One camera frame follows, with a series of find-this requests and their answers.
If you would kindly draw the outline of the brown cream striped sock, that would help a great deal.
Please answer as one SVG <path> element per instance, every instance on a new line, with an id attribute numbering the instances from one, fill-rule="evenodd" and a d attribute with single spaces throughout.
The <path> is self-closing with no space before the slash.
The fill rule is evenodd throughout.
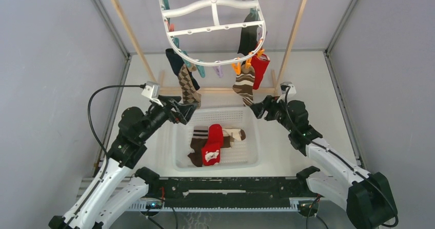
<path id="1" fill-rule="evenodd" d="M 246 133 L 243 129 L 223 128 L 223 145 L 222 148 L 232 148 L 236 141 L 244 141 Z"/>

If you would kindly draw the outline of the black sock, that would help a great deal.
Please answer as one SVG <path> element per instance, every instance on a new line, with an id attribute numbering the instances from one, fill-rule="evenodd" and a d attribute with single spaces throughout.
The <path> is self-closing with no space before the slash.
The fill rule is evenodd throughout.
<path id="1" fill-rule="evenodd" d="M 248 55 L 257 47 L 258 25 L 248 26 L 241 29 L 238 53 Z"/>

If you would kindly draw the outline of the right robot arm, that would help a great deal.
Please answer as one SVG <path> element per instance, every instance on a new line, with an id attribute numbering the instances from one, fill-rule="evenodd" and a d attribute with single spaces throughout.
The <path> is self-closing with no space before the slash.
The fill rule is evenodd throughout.
<path id="1" fill-rule="evenodd" d="M 310 125 L 305 103 L 267 96 L 250 106 L 258 119 L 277 121 L 286 130 L 291 146 L 326 170 L 306 168 L 296 182 L 302 196 L 316 193 L 342 208 L 355 228 L 396 227 L 399 224 L 388 179 L 351 163 L 333 149 Z"/>

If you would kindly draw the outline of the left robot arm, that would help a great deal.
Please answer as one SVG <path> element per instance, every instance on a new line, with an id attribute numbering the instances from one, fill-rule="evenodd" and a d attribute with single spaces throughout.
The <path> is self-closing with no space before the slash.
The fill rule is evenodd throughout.
<path id="1" fill-rule="evenodd" d="M 133 202 L 157 195 L 159 175 L 146 167 L 138 169 L 121 191 L 114 191 L 147 150 L 146 141 L 165 122 L 186 125 L 190 121 L 198 103 L 181 104 L 180 100 L 158 96 L 146 112 L 127 108 L 98 175 L 70 210 L 50 220 L 49 228 L 109 228 Z"/>

